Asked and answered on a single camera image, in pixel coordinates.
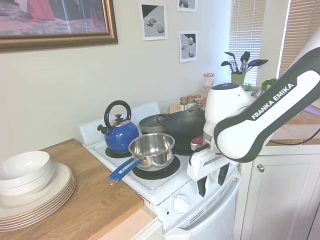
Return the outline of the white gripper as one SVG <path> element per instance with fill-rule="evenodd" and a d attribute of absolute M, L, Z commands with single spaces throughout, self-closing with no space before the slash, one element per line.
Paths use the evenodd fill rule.
<path fill-rule="evenodd" d="M 225 156 L 217 156 L 210 149 L 194 152 L 189 159 L 187 175 L 197 181 L 198 193 L 201 197 L 206 194 L 207 176 L 217 181 L 220 186 L 225 182 L 230 160 Z"/>

